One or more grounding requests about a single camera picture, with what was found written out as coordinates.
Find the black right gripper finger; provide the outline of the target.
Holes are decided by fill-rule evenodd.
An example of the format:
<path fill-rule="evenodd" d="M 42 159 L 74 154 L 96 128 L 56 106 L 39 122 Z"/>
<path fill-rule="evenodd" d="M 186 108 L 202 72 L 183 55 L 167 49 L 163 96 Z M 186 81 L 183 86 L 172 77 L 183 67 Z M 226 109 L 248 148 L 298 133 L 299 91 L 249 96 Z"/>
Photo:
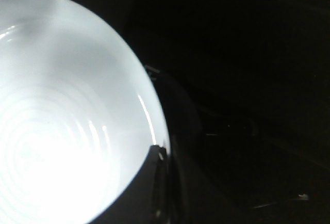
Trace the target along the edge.
<path fill-rule="evenodd" d="M 179 223 L 170 158 L 165 148 L 150 146 L 138 173 L 95 223 Z"/>

